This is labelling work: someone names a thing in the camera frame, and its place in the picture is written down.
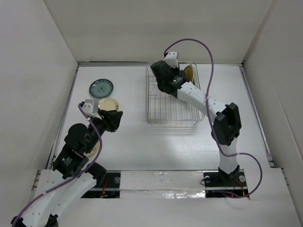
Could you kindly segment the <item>cream plate with black patch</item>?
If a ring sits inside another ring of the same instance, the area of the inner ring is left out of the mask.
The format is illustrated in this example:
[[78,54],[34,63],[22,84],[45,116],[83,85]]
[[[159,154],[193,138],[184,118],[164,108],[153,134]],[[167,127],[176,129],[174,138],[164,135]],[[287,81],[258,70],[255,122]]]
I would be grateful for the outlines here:
[[98,108],[100,110],[106,110],[106,111],[111,111],[111,110],[119,110],[119,104],[118,102],[113,99],[113,98],[102,98],[98,101]]

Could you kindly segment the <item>round bamboo woven plate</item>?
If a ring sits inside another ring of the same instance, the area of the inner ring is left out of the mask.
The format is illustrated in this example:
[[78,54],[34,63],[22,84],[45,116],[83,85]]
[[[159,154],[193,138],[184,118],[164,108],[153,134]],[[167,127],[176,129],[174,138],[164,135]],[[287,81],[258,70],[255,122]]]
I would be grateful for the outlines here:
[[194,68],[192,65],[187,65],[184,68],[185,77],[192,83],[194,83]]

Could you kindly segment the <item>blue patterned round plate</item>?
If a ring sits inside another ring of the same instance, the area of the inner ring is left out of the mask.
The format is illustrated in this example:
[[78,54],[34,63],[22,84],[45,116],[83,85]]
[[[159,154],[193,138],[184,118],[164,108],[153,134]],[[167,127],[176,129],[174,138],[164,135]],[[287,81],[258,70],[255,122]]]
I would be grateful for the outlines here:
[[94,98],[102,99],[108,97],[114,90],[113,83],[108,79],[98,79],[89,87],[89,93]]

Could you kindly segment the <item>beige round plate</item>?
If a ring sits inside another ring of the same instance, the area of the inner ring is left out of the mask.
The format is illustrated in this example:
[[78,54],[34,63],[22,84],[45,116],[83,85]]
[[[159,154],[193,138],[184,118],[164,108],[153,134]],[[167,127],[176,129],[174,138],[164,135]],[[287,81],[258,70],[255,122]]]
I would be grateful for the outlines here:
[[99,148],[100,148],[100,141],[98,140],[92,149],[83,153],[84,157],[90,158],[90,157],[95,156],[97,154]]

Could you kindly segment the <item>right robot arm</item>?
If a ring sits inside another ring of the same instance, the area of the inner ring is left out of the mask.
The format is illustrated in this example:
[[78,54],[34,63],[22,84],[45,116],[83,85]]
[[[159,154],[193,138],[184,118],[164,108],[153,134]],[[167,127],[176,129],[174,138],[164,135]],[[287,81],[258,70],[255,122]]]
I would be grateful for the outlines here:
[[224,186],[231,185],[240,170],[237,160],[237,138],[241,129],[238,106],[208,97],[186,78],[184,70],[173,69],[165,61],[152,64],[151,70],[161,92],[192,105],[208,117],[211,135],[219,146],[219,182]]

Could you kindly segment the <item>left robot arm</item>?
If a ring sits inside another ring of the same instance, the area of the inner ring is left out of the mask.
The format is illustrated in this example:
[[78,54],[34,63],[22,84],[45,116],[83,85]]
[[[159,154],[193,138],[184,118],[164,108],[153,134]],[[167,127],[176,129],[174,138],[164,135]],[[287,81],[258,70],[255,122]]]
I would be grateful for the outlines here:
[[57,227],[68,210],[91,188],[101,187],[106,169],[86,156],[96,144],[101,145],[104,132],[115,132],[123,112],[100,110],[97,114],[82,111],[89,126],[72,125],[65,145],[53,163],[52,172],[40,195],[13,218],[14,227]]

